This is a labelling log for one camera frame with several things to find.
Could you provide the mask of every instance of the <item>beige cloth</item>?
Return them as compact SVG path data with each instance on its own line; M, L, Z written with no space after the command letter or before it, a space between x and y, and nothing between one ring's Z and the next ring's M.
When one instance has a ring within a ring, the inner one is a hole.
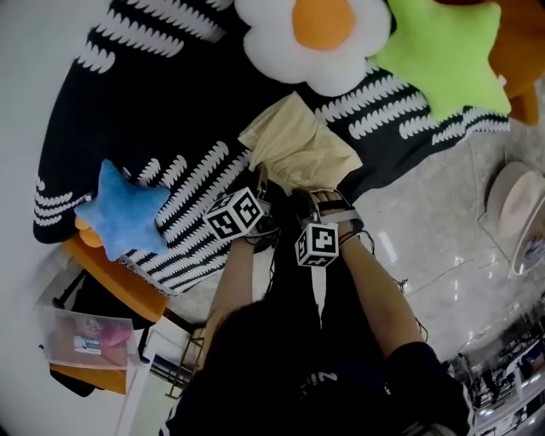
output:
M254 152L250 170L263 162L269 180L288 195L296 187L336 188L362 166L358 154L318 121L295 92L267 108L238 140Z

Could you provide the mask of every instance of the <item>white round object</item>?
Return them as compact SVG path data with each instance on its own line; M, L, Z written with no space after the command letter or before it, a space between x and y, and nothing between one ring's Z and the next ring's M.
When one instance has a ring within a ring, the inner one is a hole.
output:
M531 169L521 162L508 163L494 180L488 201L486 203L486 214L491 222L499 225L503 206L508 199L509 193L517 181Z
M525 230L520 236L511 268L516 275L523 275L535 267L545 256L545 195L531 213Z
M499 230L504 238L511 238L522 230L541 197L545 179L530 171L523 174L514 184L503 204Z

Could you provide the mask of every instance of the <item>forearm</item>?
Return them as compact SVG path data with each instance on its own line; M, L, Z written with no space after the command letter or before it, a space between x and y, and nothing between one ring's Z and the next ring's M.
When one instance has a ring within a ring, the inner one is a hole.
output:
M399 287L357 238L345 244L347 263L370 328L387 358L404 344L422 341L409 303Z
M254 247L242 239L234 240L210 307L199 366L202 366L206 358L214 333L221 321L229 313L252 303L253 268Z

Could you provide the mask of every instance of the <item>green star pillow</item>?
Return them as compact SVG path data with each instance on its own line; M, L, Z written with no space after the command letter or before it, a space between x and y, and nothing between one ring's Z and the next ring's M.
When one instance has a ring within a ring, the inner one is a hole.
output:
M433 117L463 106L502 114L511 105L488 62L500 25L496 3L450 6L434 0L388 0L398 28L375 63L417 87Z

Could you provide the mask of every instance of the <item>plastic container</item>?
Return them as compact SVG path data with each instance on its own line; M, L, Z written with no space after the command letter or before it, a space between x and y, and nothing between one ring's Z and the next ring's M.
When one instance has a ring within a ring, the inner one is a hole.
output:
M92 370L126 370L138 362L133 322L42 307L44 351L52 364Z

